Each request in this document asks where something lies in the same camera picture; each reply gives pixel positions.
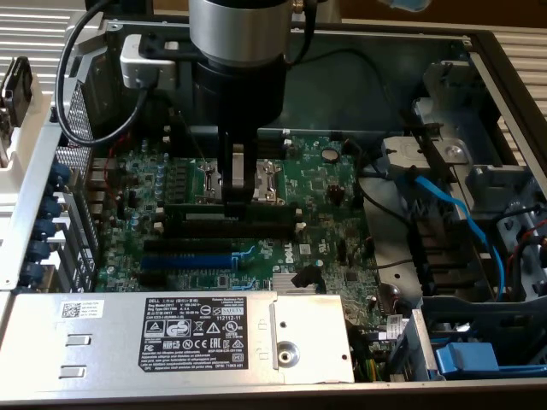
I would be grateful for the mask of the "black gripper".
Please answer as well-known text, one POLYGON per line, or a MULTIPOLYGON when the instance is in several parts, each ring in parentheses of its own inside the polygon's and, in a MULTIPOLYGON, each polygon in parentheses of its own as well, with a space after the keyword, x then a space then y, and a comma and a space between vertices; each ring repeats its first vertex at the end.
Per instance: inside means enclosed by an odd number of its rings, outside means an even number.
POLYGON ((196 105, 217 126, 225 214, 245 214, 255 190, 258 129, 278 119, 285 96, 282 55, 256 67, 196 64, 196 105))

